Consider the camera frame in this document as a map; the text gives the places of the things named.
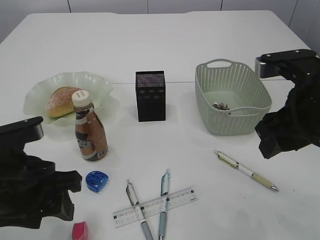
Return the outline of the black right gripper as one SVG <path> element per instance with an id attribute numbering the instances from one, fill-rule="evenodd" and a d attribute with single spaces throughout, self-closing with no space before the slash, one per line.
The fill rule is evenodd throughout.
<path id="1" fill-rule="evenodd" d="M 265 159 L 282 152 L 320 146 L 320 83 L 295 85 L 284 106 L 267 113 L 256 125 L 259 150 Z"/>

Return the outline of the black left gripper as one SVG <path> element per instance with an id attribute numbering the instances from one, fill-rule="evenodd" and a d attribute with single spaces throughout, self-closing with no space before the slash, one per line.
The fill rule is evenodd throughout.
<path id="1" fill-rule="evenodd" d="M 76 171 L 57 171 L 51 161 L 23 151 L 0 152 L 0 225 L 39 229 L 45 217 L 72 221 L 75 207 L 69 192 L 82 189 Z"/>

